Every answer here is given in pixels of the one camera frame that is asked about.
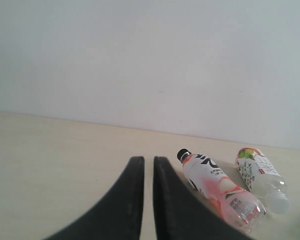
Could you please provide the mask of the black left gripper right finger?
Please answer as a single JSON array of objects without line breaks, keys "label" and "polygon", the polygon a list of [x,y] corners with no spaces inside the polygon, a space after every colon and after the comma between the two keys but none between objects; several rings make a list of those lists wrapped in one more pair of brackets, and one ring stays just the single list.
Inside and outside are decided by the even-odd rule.
[{"label": "black left gripper right finger", "polygon": [[204,206],[178,177],[169,160],[153,162],[153,210],[159,240],[247,240],[246,232],[227,224]]}]

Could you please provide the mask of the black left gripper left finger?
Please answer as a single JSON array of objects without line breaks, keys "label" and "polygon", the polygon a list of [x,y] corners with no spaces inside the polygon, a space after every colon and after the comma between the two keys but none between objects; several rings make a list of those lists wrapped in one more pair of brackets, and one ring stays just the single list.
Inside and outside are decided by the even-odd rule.
[{"label": "black left gripper left finger", "polygon": [[48,240],[138,240],[144,206],[145,159],[131,157],[111,189],[89,211]]}]

